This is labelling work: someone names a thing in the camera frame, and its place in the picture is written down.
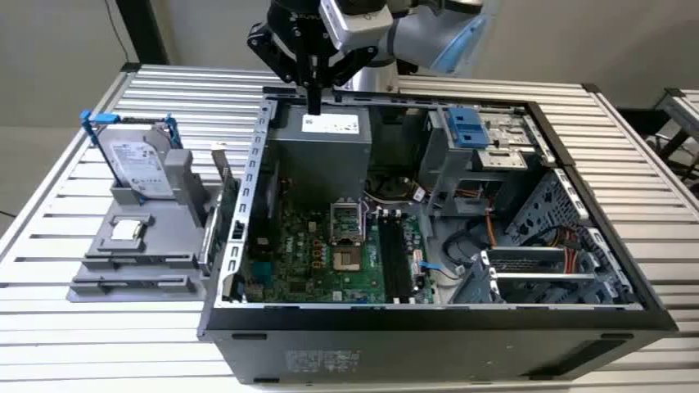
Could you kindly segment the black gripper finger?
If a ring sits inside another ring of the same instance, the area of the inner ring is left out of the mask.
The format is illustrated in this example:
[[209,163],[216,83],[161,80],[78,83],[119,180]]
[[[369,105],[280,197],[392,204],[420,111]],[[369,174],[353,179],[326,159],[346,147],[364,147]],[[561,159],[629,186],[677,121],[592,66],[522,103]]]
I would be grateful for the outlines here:
[[294,83],[305,92],[306,113],[316,113],[316,85],[312,82],[312,68],[304,49],[298,47],[300,59],[289,57],[273,39],[273,31],[266,24],[256,23],[249,28],[246,45],[285,83]]
[[314,114],[321,114],[321,96],[325,88],[341,86],[360,69],[370,63],[377,54],[377,47],[368,46],[353,49],[332,65],[329,54],[321,54],[316,59],[314,71]]

